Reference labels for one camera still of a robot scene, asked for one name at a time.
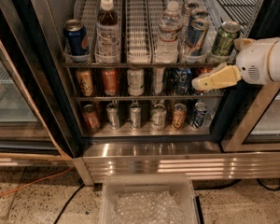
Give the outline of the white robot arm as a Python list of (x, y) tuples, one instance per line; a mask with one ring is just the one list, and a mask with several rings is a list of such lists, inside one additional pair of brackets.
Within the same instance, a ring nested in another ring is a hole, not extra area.
[(223, 89), (236, 85), (240, 80), (254, 85), (280, 82), (280, 37), (238, 38), (236, 44), (240, 50), (235, 64), (221, 63), (210, 73), (194, 78), (191, 84), (195, 90)]

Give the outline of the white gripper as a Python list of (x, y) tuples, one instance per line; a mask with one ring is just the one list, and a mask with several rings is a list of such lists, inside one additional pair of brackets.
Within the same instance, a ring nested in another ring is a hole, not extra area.
[(241, 79), (249, 84), (266, 84), (271, 80), (268, 59), (273, 46), (278, 41), (280, 37), (256, 41), (252, 38), (236, 38), (234, 47), (240, 51), (236, 57), (237, 66), (220, 64), (210, 73), (194, 78), (191, 81), (192, 87), (197, 91), (217, 90), (234, 86)]

